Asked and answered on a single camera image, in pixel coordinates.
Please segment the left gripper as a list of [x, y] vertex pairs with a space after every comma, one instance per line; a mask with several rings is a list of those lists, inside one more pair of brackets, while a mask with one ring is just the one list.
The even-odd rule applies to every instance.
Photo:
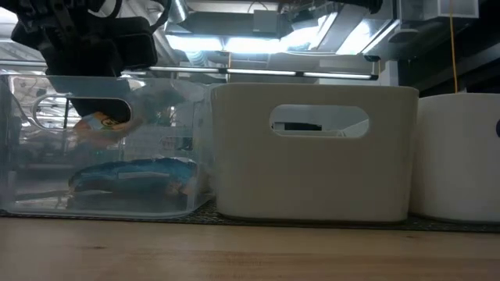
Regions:
[[[52, 75], [119, 76], [125, 69], [144, 69], [158, 61], [149, 22], [140, 16], [105, 18], [89, 12], [50, 12], [21, 16], [11, 39], [39, 51]], [[70, 99], [84, 117], [100, 112], [118, 122], [130, 120], [127, 80], [76, 77]]]

